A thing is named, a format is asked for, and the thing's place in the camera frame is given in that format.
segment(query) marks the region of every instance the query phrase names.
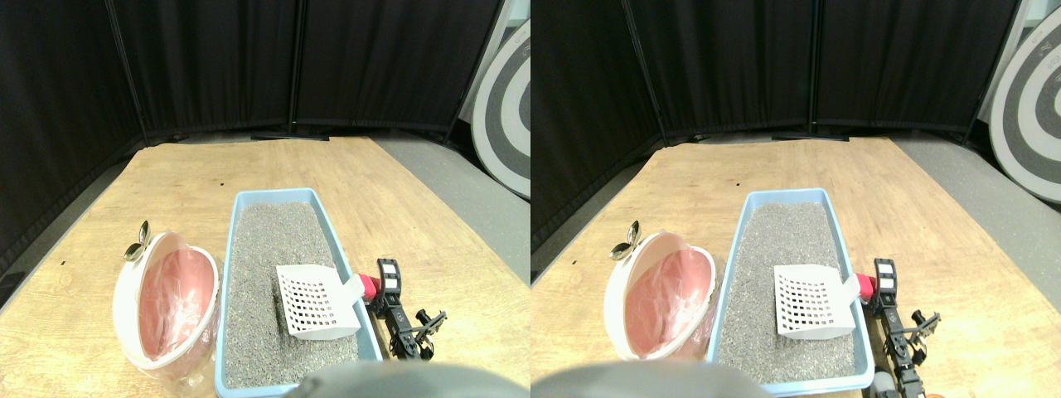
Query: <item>blue litter box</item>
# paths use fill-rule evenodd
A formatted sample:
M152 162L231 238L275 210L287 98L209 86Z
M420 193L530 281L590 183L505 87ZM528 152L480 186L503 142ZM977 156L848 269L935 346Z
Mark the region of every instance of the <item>blue litter box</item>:
M346 280L353 275L353 272L350 271L350 264L346 261L346 254L343 253L343 246L340 245L338 240L335 239L335 230L332 229L331 221L328 220L328 214L325 213L325 208L320 206L320 198L317 197L317 193L312 189L292 188L265 191L243 191L238 193L236 195L236 203L232 205L232 221L228 226L228 245L225 246L225 271L222 276L221 283L221 328L218 331L218 360L214 364L213 371L213 386L214 390L218 391L218 396L222 398L279 397L298 386L298 384L284 384L263 385L247 388L229 388L225 385L225 319L227 318L228 313L227 254L232 253L232 237L236 235L236 225L240 222L240 212L243 211L243 208L247 207L247 205L261 202L302 202L313 206L313 210L317 213L317 222L320 223L320 229L324 230L325 239L328 240L328 246L332 254L332 261L335 263L340 279L343 282L346 282ZM365 309L365 302L358 300L353 307L353 311L358 314L358 321L361 323L361 329L355 333L358 339L358 359L361 361L383 361L383 354L380 353L380 345L376 341L376 333L372 331L372 323L369 321L368 311Z
M836 212L833 211L833 204L829 201L829 195L824 189L786 189L778 191L755 191L748 194L744 202L744 209L741 210L741 220L736 224L736 233L733 236L733 246L730 247L729 261L726 263L726 276L723 278L721 291L718 295L718 311L715 313L715 322L711 328L711 342L708 344L708 362L718 361L718 342L721 334L723 321L726 318L726 301L730 284L733 279L733 261L736 260L736 250L741 245L741 237L744 227L751 220L751 212L759 206L766 203L820 203L825 208L825 218L829 227L833 231L833 243L836 244L837 260L840 264L840 275L846 280L854 275L851 270L851 262L848 260L848 248L843 245L843 236L840 235L840 225L836 222ZM859 300L851 304L851 314L855 319L854 356L855 373L851 376L837 377L831 379L818 379L806 381L794 381L787 383L763 384L762 387L768 393L778 397L790 397L806 394L835 393L848 390L860 390L869 386L873 381L873 354L869 345L869 333L866 329L866 318L863 317L863 308Z

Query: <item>black curtain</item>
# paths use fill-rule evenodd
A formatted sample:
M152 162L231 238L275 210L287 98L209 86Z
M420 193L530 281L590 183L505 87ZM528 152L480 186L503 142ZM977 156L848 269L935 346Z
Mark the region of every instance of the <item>black curtain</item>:
M295 0L115 0L147 134L288 122Z
M137 138L102 1L0 5L0 273Z
M660 137L620 0L532 2L530 249Z
M806 123L812 3L630 1L667 135Z
M818 123L966 132L1016 0L825 0Z
M313 0L299 124L448 132L499 0Z

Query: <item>wooden table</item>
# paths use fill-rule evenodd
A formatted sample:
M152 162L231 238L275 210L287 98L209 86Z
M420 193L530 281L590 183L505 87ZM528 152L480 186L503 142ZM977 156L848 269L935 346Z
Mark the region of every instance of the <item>wooden table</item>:
M179 232L221 265L236 194L295 187L316 190L354 272L397 259L406 312L447 311L433 362L529 384L529 288L380 146L333 138L137 153L0 313L0 396L163 395L122 354L111 321L121 254L140 223ZM385 351L389 336L378 335Z
M666 228L728 258L749 192L806 187L829 192L855 272L872 274L874 257L895 260L899 311L907 325L914 310L940 313L928 358L918 368L928 393L954 398L1058 391L1061 315L961 206L886 138L683 144L657 152L532 289L532 376L616 360L602 315L614 267L607 254L633 220L643 231ZM880 331L871 333L871 344L885 363L876 353Z

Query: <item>circular target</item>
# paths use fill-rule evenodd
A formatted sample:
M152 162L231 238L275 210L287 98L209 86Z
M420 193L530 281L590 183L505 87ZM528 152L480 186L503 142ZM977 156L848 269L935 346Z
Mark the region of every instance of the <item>circular target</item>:
M1053 13L1006 66L991 105L991 146L1006 174L1061 203L1061 13Z
M530 20L498 51L483 76L472 109L472 142L486 171L508 189L530 197L530 131L525 118L530 83Z

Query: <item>litter scoop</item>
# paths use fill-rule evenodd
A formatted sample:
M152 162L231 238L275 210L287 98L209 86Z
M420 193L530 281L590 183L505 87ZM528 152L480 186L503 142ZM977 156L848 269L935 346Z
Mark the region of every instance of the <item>litter scoop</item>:
M829 340L855 328L851 302L858 278L840 282L839 270L817 264L773 267L778 334L796 340Z
M353 305L365 285L356 275L343 283L335 269L316 264L278 265L276 274L291 335L334 340L361 329Z

